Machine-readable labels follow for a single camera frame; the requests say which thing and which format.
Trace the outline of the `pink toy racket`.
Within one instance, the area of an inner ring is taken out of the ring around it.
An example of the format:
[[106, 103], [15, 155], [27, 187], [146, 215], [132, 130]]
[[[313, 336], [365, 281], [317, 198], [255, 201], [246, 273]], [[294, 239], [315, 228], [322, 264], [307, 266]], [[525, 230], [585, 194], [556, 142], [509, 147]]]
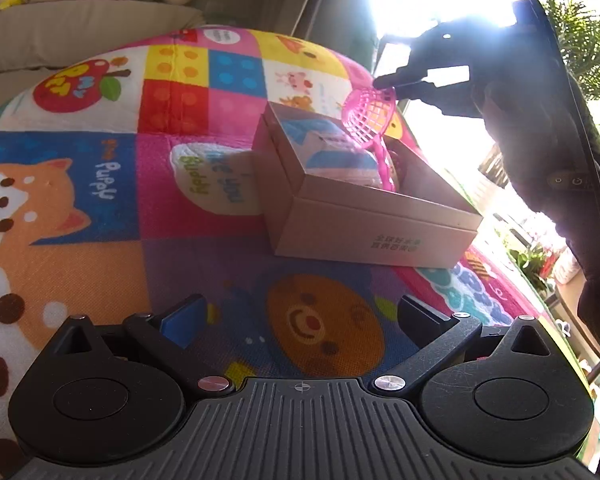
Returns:
[[382, 188], [389, 192], [394, 192], [396, 185], [391, 177], [384, 135], [395, 111], [396, 92], [392, 87], [353, 89], [341, 110], [341, 122], [353, 142], [359, 148], [373, 151]]

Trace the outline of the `green potted palm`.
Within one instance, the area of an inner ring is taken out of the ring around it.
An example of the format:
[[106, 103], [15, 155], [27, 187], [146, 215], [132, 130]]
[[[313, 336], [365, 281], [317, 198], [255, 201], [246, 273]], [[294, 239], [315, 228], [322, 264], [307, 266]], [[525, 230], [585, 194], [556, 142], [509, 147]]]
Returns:
[[600, 102], [600, 12], [583, 0], [544, 0], [568, 72], [588, 102]]

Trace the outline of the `colourful play mat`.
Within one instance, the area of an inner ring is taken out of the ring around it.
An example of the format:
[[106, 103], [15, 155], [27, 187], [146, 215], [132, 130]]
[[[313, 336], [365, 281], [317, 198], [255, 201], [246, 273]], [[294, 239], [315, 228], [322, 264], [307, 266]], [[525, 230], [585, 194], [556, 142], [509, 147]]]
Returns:
[[372, 80], [272, 32], [184, 29], [79, 61], [0, 107], [0, 479], [15, 386], [71, 315], [114, 325], [193, 294], [197, 352], [233, 382], [373, 375], [415, 349], [406, 294], [507, 325], [542, 304], [501, 246], [449, 270], [278, 258], [250, 150], [270, 103], [337, 117]]

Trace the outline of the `pink cardboard box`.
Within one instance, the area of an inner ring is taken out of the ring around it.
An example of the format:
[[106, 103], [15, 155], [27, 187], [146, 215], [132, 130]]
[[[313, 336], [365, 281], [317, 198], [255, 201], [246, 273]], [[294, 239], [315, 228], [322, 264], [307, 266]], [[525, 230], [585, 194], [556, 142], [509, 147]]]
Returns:
[[251, 149], [268, 237], [275, 255], [450, 268], [474, 241], [482, 218], [411, 148], [389, 140], [404, 177], [394, 192], [310, 174], [300, 150], [332, 140], [340, 122], [270, 103]]

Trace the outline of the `beige sofa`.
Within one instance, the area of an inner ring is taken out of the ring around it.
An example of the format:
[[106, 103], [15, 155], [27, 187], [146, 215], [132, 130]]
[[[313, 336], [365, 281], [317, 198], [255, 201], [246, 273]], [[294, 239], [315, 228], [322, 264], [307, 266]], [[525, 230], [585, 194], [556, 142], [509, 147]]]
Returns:
[[53, 70], [203, 24], [195, 8], [135, 0], [12, 6], [0, 11], [0, 106]]

